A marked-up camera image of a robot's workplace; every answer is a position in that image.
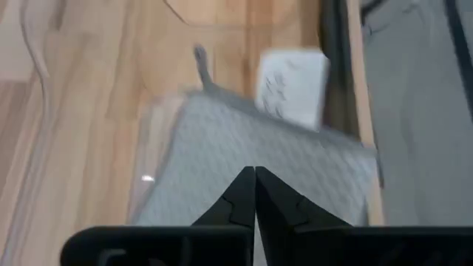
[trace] wooden floor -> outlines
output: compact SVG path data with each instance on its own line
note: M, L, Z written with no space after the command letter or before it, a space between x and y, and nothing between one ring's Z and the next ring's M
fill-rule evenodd
M2 265L56 265L74 232L127 222L137 171L155 173L181 103L165 95L200 85L195 43L207 48L214 80L245 97L264 49L319 45L319 0L168 4L55 2L37 43L50 74L50 141L32 162L43 114L38 76L26 69L28 80L0 81ZM153 98L163 103L159 115L140 125ZM153 137L140 136L140 126L154 127Z

